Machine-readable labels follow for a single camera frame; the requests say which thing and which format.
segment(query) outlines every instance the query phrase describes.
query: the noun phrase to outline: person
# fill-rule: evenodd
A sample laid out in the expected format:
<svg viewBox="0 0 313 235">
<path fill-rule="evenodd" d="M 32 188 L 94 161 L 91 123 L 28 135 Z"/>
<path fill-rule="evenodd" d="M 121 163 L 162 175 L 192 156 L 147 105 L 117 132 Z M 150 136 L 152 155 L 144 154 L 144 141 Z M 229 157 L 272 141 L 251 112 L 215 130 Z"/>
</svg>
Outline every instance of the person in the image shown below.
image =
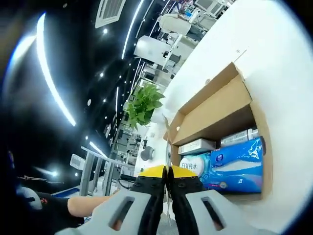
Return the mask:
<svg viewBox="0 0 313 235">
<path fill-rule="evenodd" d="M 174 32 L 196 41 L 201 41 L 204 36 L 201 30 L 178 14 L 165 14 L 164 16 L 159 16 L 157 21 L 164 33 Z"/>
<path fill-rule="evenodd" d="M 112 196 L 58 198 L 25 187 L 21 187 L 19 194 L 24 195 L 34 211 L 37 223 L 41 224 L 45 231 L 49 231 L 49 234 L 79 227 L 84 223 L 84 217 L 91 216 L 97 206 Z"/>
</svg>

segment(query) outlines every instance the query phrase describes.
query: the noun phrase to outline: white counter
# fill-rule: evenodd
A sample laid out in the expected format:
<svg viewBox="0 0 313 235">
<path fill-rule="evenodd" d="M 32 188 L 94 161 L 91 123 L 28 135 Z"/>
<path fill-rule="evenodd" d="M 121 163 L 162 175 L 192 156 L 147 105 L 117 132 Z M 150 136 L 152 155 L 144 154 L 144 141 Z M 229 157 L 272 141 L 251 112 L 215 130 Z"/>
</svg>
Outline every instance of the white counter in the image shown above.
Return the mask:
<svg viewBox="0 0 313 235">
<path fill-rule="evenodd" d="M 164 107 L 176 112 L 230 61 L 266 114 L 273 153 L 272 194 L 240 208 L 253 226 L 280 233 L 312 191 L 312 48 L 278 3 L 237 1 L 181 67 L 164 93 Z M 149 165 L 157 165 L 165 158 L 165 141 L 150 143 L 157 151 Z"/>
</svg>

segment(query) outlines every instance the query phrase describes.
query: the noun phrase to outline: cardboard box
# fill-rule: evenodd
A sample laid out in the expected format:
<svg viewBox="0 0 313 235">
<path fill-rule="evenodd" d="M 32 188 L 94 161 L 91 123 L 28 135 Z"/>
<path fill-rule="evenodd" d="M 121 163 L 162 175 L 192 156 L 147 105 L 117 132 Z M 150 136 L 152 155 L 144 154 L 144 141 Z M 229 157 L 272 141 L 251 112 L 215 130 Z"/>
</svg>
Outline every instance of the cardboard box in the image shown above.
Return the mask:
<svg viewBox="0 0 313 235">
<path fill-rule="evenodd" d="M 265 114 L 253 100 L 233 63 L 193 96 L 176 114 L 168 133 L 172 143 L 171 161 L 181 160 L 179 146 L 204 138 L 219 142 L 222 137 L 257 126 L 264 138 L 266 152 L 263 159 L 261 197 L 272 187 L 272 150 Z"/>
<path fill-rule="evenodd" d="M 216 143 L 214 141 L 208 141 L 204 139 L 197 139 L 190 143 L 184 144 L 178 148 L 178 154 L 188 155 L 204 153 L 216 149 Z"/>
</svg>

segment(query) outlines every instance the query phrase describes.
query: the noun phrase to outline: green leaves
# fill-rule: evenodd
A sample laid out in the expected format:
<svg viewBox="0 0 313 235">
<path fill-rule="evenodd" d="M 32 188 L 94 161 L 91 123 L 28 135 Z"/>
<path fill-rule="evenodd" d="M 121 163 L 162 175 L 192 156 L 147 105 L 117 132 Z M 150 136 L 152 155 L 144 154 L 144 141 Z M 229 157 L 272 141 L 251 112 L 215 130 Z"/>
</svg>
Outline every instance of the green leaves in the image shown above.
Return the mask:
<svg viewBox="0 0 313 235">
<path fill-rule="evenodd" d="M 135 91 L 135 100 L 128 102 L 127 112 L 129 114 L 129 124 L 137 129 L 137 124 L 147 125 L 150 123 L 154 109 L 162 106 L 159 101 L 164 98 L 154 84 L 146 84 Z"/>
</svg>

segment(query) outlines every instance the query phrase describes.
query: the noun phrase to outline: edi pure water package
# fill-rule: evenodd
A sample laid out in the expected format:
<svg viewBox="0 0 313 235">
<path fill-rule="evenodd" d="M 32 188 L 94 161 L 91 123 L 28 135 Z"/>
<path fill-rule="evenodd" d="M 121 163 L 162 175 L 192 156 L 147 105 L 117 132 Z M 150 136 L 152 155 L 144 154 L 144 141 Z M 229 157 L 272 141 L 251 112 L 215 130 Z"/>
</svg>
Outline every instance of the edi pure water package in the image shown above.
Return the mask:
<svg viewBox="0 0 313 235">
<path fill-rule="evenodd" d="M 207 189 L 261 192 L 263 179 L 262 139 L 185 156 L 179 166 L 194 172 Z"/>
</svg>

